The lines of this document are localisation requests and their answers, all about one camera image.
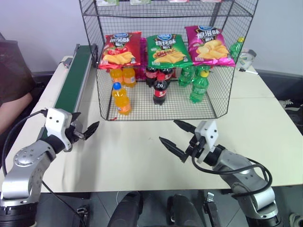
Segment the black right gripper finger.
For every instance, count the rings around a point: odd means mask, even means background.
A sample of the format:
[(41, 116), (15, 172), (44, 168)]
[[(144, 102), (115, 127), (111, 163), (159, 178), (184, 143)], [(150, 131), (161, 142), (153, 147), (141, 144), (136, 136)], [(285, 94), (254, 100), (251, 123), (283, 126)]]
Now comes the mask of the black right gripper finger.
[(182, 130), (195, 134), (196, 126), (181, 120), (174, 120), (173, 122)]
[(173, 143), (172, 141), (170, 141), (166, 138), (159, 137), (159, 139), (168, 151), (170, 151), (172, 154), (177, 156), (181, 160), (182, 163), (185, 163), (185, 161), (188, 158), (188, 155), (184, 151), (179, 149), (175, 143)]

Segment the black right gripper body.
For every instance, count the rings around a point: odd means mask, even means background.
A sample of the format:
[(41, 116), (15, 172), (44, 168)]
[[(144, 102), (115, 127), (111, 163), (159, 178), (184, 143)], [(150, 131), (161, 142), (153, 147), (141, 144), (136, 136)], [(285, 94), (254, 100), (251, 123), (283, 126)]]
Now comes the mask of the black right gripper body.
[(188, 156), (199, 158), (204, 151), (204, 145), (206, 144), (206, 138), (201, 136), (199, 139), (196, 135), (192, 137), (189, 142), (189, 146), (186, 149), (185, 153)]

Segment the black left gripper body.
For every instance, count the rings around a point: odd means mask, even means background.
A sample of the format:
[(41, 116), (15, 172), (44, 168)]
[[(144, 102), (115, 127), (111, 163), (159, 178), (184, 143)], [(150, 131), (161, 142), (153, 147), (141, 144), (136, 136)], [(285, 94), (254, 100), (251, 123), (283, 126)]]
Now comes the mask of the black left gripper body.
[(83, 125), (79, 120), (73, 121), (69, 128), (65, 130), (65, 135), (70, 143), (75, 143), (78, 140), (84, 140), (84, 133), (82, 132)]

